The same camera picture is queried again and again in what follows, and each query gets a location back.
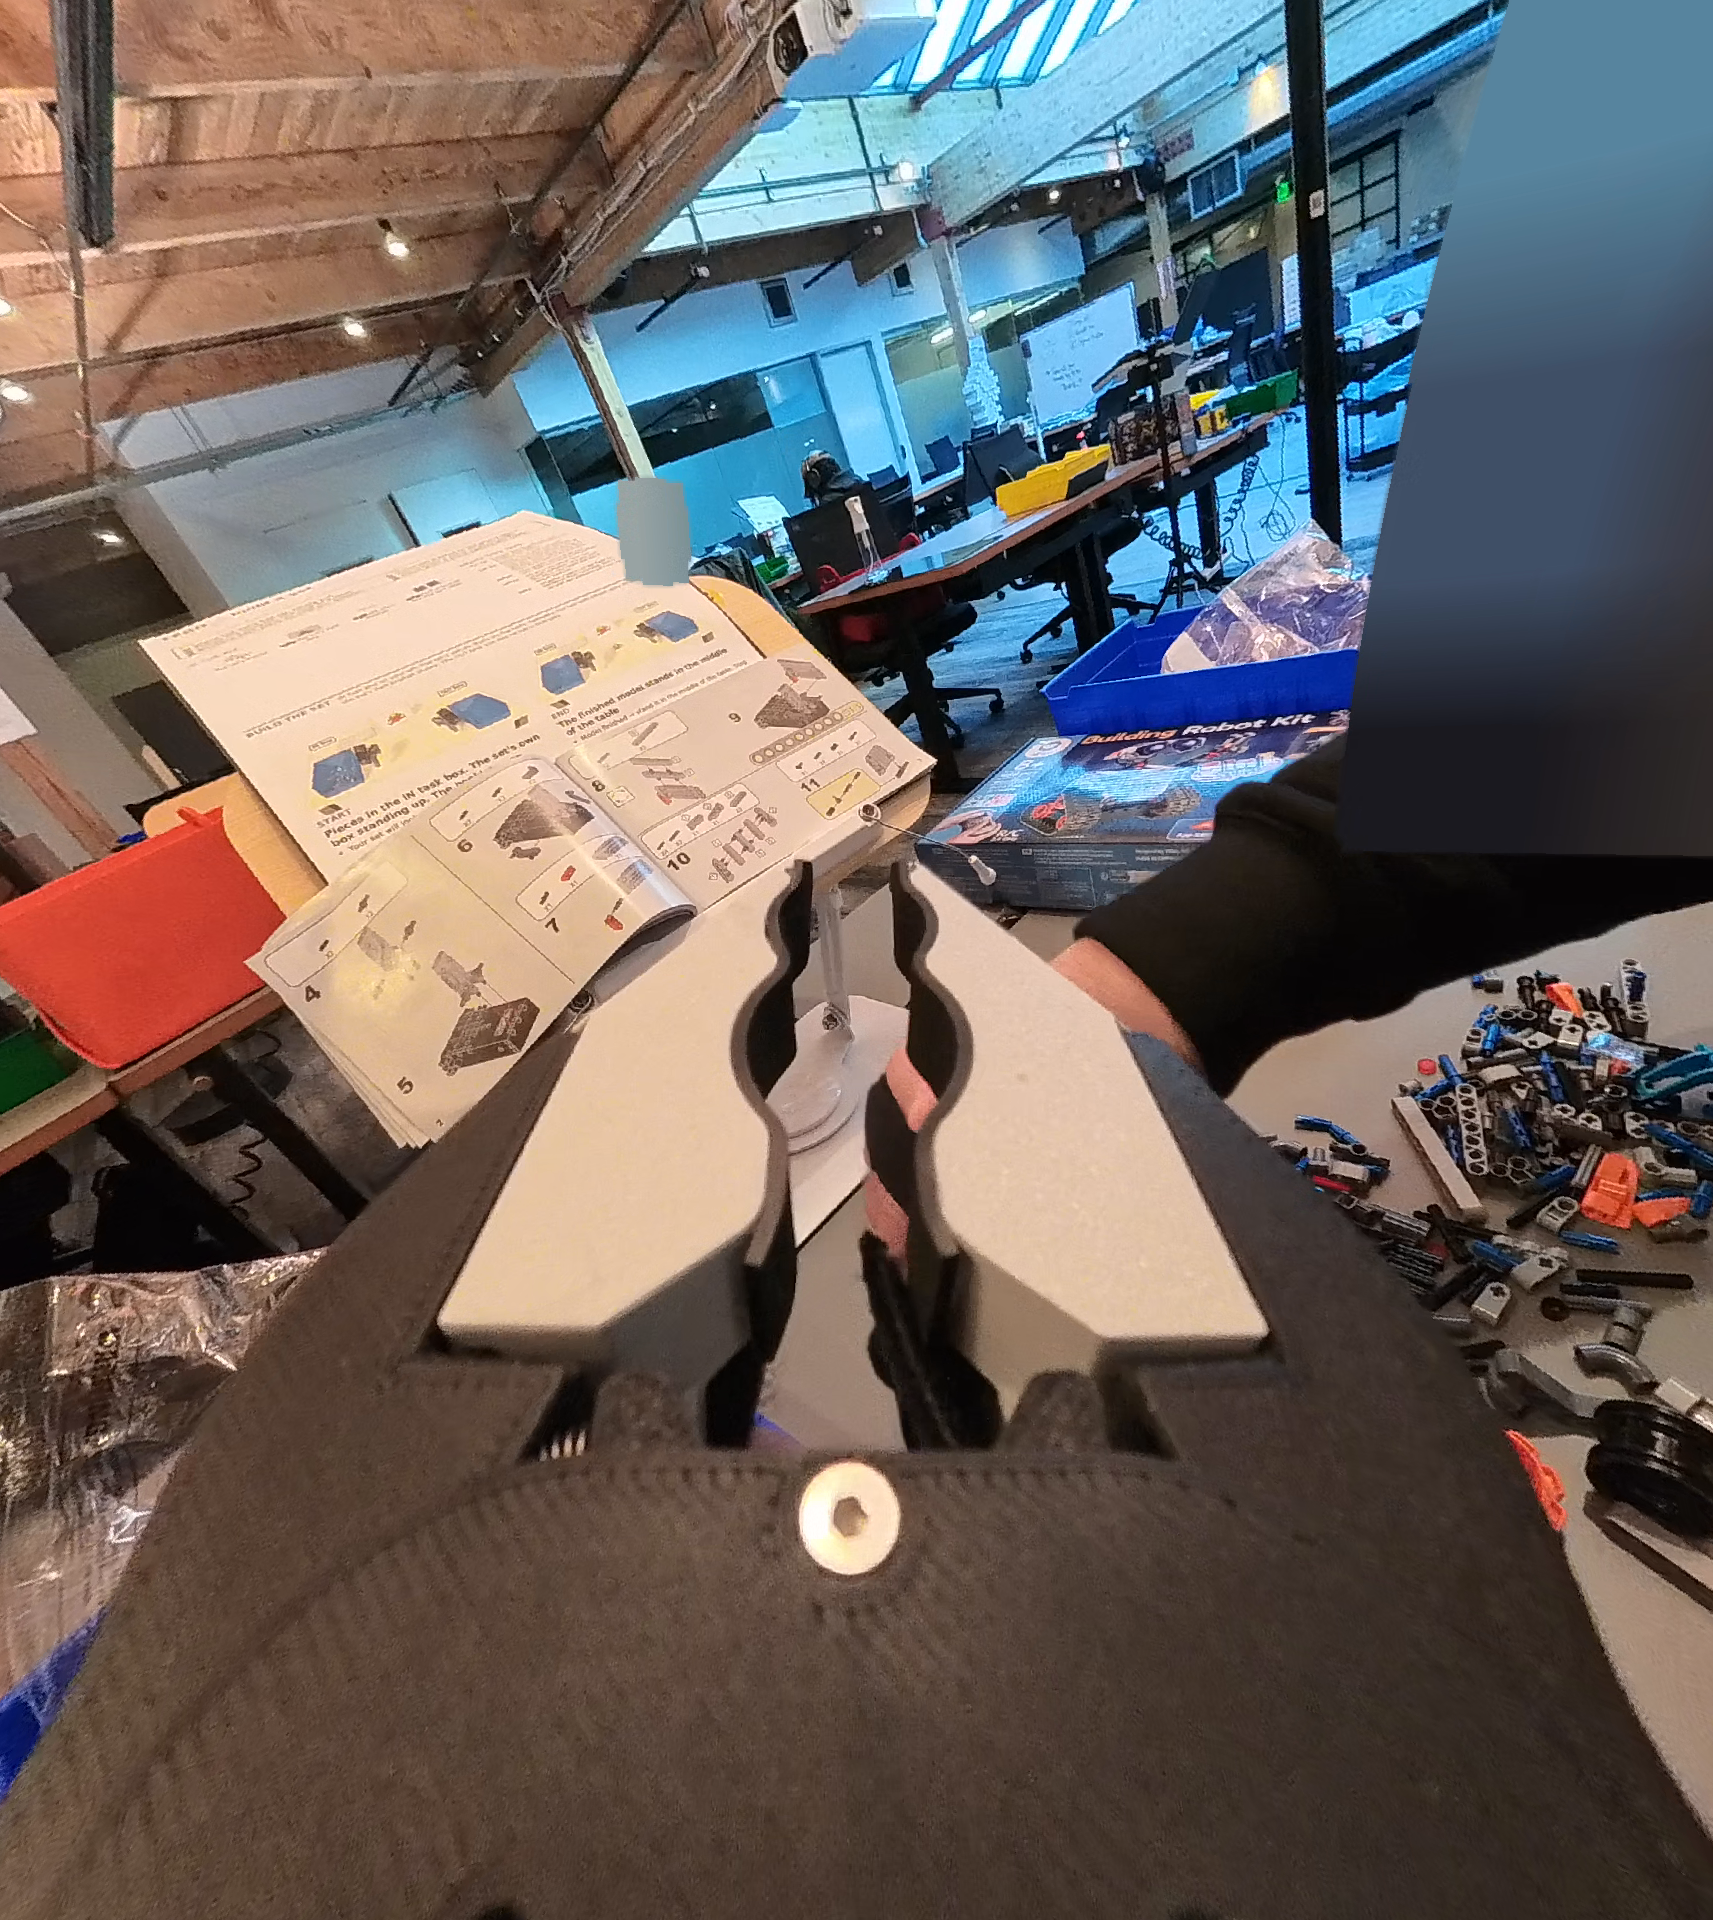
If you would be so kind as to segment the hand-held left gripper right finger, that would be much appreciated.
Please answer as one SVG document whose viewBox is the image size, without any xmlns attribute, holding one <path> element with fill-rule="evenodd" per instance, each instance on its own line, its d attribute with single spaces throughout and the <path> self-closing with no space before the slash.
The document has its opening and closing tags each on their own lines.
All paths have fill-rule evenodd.
<svg viewBox="0 0 1713 1920">
<path fill-rule="evenodd" d="M 868 1092 L 868 1358 L 911 1447 L 989 1447 L 1038 1380 L 1128 1396 L 1146 1370 L 1271 1338 L 1176 1117 L 1199 1092 L 1164 1041 L 921 865 L 890 874 L 917 1090 Z"/>
</svg>

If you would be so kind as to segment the wooden book stand, white base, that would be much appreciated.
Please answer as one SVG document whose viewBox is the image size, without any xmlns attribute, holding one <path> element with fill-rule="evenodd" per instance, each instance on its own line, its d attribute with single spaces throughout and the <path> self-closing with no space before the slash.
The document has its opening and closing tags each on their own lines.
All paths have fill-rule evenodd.
<svg viewBox="0 0 1713 1920">
<path fill-rule="evenodd" d="M 283 911 L 323 888 L 313 862 L 242 776 L 229 773 L 153 804 L 146 832 L 156 838 L 179 827 L 185 808 L 223 813 L 233 847 Z M 406 1165 L 408 1154 L 383 1143 L 342 1073 L 317 1046 L 294 1040 L 274 998 L 265 988 L 257 988 L 255 998 L 262 1003 L 258 1012 L 211 1019 L 169 1043 L 149 1064 L 149 1076 L 160 1081 L 183 1071 L 196 1095 L 235 1112 L 236 1193 L 229 1204 L 257 1233 L 321 1245 L 367 1205 L 364 1188 L 331 1149 L 360 1152 L 376 1188 Z"/>
</svg>

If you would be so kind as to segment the long wooden office desk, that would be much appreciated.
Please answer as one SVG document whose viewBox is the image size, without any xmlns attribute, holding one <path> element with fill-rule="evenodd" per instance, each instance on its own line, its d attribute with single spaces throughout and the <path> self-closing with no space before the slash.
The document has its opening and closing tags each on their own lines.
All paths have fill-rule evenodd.
<svg viewBox="0 0 1713 1920">
<path fill-rule="evenodd" d="M 1206 438 L 1198 452 L 1171 466 L 1164 466 L 1160 456 L 1114 466 L 1084 491 L 1021 515 L 982 505 L 905 554 L 807 598 L 800 612 L 824 619 L 936 587 L 949 601 L 975 603 L 1022 577 L 1063 568 L 1077 645 L 1087 651 L 1114 625 L 1110 563 L 1103 555 L 1110 530 L 1143 509 L 1177 509 L 1181 499 L 1203 496 L 1203 551 L 1215 562 L 1221 554 L 1221 530 L 1213 515 L 1215 483 L 1226 471 L 1262 456 L 1280 420 L 1277 412 L 1251 416 Z"/>
</svg>

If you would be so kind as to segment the red storage bin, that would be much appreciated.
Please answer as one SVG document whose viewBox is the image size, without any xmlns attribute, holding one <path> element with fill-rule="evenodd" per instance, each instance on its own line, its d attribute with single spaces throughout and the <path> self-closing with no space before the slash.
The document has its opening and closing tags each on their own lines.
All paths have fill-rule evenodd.
<svg viewBox="0 0 1713 1920">
<path fill-rule="evenodd" d="M 0 978 L 80 1059 L 127 1067 L 258 989 L 284 911 L 223 809 L 0 904 Z"/>
</svg>

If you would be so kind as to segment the pile of toy building pieces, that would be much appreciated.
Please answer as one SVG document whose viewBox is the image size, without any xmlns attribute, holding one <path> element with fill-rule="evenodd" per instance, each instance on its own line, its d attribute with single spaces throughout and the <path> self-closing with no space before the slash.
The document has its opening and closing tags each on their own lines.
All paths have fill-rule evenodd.
<svg viewBox="0 0 1713 1920">
<path fill-rule="evenodd" d="M 1605 1400 L 1713 1432 L 1713 1090 L 1640 1102 L 1660 1043 L 1647 971 L 1481 971 L 1453 1049 L 1415 1059 L 1371 1139 L 1301 1112 L 1265 1143 L 1362 1231 L 1445 1331 L 1563 1524 L 1538 1435 L 1586 1442 L 1593 1521 L 1713 1611 L 1713 1541 L 1590 1488 Z"/>
</svg>

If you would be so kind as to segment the whiteboard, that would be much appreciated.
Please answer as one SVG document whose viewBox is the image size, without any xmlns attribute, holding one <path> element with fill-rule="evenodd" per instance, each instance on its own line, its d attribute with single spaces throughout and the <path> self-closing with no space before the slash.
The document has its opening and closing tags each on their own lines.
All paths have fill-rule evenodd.
<svg viewBox="0 0 1713 1920">
<path fill-rule="evenodd" d="M 1141 348 L 1135 286 L 1126 281 L 1022 332 L 1019 345 L 1035 423 L 1051 430 L 1084 420 L 1110 371 Z"/>
</svg>

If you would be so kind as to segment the person's right hand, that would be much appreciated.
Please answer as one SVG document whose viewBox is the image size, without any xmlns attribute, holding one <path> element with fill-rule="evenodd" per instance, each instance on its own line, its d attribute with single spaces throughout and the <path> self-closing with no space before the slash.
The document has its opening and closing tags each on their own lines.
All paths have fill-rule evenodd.
<svg viewBox="0 0 1713 1920">
<path fill-rule="evenodd" d="M 1168 1005 L 1101 942 L 1074 938 L 1052 959 L 1052 969 L 1106 1007 L 1110 1015 L 1128 1031 L 1149 1036 L 1171 1048 L 1195 1069 L 1203 1067 L 1202 1054 Z"/>
</svg>

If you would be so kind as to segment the clear plastic bag of parts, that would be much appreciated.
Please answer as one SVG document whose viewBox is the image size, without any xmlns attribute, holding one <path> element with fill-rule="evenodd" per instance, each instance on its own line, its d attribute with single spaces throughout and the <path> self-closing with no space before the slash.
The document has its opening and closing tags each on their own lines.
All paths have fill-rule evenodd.
<svg viewBox="0 0 1713 1920">
<path fill-rule="evenodd" d="M 85 1272 L 0 1292 L 0 1613 L 12 1681 L 105 1609 L 177 1454 L 317 1259 Z"/>
</svg>

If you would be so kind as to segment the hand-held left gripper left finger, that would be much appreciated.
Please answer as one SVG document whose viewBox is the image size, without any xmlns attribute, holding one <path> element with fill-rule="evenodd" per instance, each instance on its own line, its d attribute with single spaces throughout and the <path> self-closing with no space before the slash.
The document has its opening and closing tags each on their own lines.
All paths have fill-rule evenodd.
<svg viewBox="0 0 1713 1920">
<path fill-rule="evenodd" d="M 796 1283 L 772 1090 L 812 882 L 754 877 L 584 1018 L 436 1314 L 453 1346 L 654 1376 L 711 1442 L 751 1438 Z"/>
</svg>

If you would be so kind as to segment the large black wheel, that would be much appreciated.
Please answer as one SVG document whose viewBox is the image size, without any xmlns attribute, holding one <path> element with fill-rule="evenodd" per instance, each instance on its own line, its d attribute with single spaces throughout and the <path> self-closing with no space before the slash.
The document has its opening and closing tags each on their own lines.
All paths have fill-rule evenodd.
<svg viewBox="0 0 1713 1920">
<path fill-rule="evenodd" d="M 1713 1541 L 1713 1432 L 1658 1402 L 1598 1406 L 1586 1462 L 1590 1488 L 1671 1534 Z"/>
</svg>

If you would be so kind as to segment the person's right forearm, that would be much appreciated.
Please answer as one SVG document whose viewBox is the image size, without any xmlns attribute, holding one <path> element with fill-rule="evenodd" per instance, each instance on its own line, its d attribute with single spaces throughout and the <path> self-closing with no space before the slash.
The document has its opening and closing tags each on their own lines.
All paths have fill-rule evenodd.
<svg viewBox="0 0 1713 1920">
<path fill-rule="evenodd" d="M 1087 916 L 1227 1095 L 1276 1046 L 1713 901 L 1713 858 L 1348 851 L 1345 743 L 1236 785 L 1202 849 Z"/>
</svg>

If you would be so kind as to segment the blue toy kit box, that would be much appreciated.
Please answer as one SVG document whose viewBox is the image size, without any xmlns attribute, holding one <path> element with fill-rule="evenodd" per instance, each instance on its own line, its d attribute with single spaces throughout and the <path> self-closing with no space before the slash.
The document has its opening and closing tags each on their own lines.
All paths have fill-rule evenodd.
<svg viewBox="0 0 1713 1920">
<path fill-rule="evenodd" d="M 1227 791 L 1348 730 L 1349 711 L 1335 709 L 1038 736 L 927 829 L 917 854 L 982 905 L 1092 909 L 1207 844 Z"/>
</svg>

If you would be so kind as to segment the instruction manual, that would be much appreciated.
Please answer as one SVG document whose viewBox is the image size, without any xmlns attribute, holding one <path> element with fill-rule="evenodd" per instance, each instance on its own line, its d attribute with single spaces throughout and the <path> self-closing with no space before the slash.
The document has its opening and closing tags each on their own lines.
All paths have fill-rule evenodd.
<svg viewBox="0 0 1713 1920">
<path fill-rule="evenodd" d="M 400 1146 L 933 757 L 787 617 L 519 511 L 145 639 L 323 877 L 251 958 Z"/>
</svg>

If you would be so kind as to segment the black pillar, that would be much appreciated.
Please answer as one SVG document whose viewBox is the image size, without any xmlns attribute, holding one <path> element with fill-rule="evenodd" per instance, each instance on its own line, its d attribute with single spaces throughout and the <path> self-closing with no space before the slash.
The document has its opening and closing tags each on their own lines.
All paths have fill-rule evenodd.
<svg viewBox="0 0 1713 1920">
<path fill-rule="evenodd" d="M 1309 514 L 1321 531 L 1340 543 L 1345 539 L 1345 520 L 1340 420 L 1340 324 L 1335 315 L 1331 240 L 1326 7 L 1321 2 L 1288 2 L 1283 15 L 1300 228 L 1301 401 Z"/>
</svg>

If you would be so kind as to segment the yellow storage bin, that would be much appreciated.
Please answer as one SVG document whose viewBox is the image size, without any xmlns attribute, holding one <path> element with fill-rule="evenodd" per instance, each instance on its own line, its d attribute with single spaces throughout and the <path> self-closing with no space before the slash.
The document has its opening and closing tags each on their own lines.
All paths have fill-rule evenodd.
<svg viewBox="0 0 1713 1920">
<path fill-rule="evenodd" d="M 1003 515 L 1013 520 L 1054 507 L 1096 486 L 1110 474 L 1110 461 L 1110 444 L 1072 447 L 1056 460 L 1037 463 L 999 483 L 994 503 Z"/>
</svg>

